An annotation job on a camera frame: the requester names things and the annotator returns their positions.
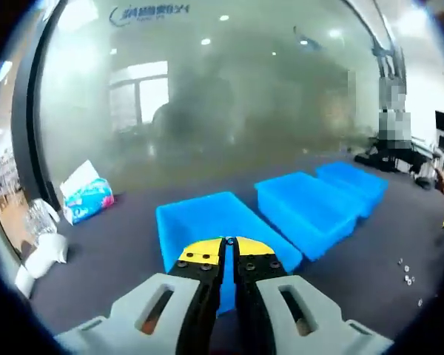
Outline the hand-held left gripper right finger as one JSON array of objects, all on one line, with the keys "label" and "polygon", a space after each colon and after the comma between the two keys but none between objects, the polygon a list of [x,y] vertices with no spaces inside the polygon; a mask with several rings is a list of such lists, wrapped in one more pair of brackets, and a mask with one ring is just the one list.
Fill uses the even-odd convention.
[{"label": "hand-held left gripper right finger", "polygon": [[232,240],[235,307],[245,354],[384,354],[393,342],[355,320],[266,244]]}]

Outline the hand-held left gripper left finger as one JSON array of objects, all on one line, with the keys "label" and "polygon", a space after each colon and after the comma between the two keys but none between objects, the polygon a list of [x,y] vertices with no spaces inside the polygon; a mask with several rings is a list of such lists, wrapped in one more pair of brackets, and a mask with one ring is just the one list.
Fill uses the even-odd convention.
[{"label": "hand-held left gripper left finger", "polygon": [[55,336],[69,354],[208,354],[220,305],[226,240],[187,246],[99,316]]}]

